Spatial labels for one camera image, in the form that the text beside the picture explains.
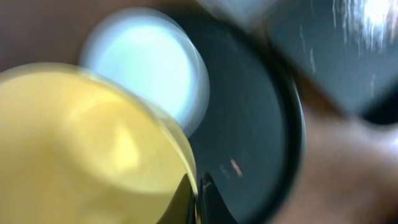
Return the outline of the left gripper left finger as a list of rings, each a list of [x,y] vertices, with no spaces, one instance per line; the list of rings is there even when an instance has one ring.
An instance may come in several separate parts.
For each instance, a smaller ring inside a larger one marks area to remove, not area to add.
[[[195,224],[195,199],[187,174],[157,224]]]

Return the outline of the grey round plate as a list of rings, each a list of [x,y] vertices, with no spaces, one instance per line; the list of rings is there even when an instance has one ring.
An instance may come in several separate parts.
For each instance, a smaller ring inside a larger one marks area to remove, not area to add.
[[[191,136],[210,100],[206,65],[171,17],[127,8],[101,21],[88,36],[80,66],[161,107]]]

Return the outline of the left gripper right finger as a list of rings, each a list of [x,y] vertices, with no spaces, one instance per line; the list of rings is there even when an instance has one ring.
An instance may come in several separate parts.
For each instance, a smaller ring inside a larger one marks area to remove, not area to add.
[[[237,224],[208,172],[200,179],[198,211],[202,224]]]

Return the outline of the yellow bowl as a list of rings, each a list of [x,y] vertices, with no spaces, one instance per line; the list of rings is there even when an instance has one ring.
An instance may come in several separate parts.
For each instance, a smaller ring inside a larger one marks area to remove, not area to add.
[[[196,165],[159,106],[71,65],[1,73],[2,223],[157,223]]]

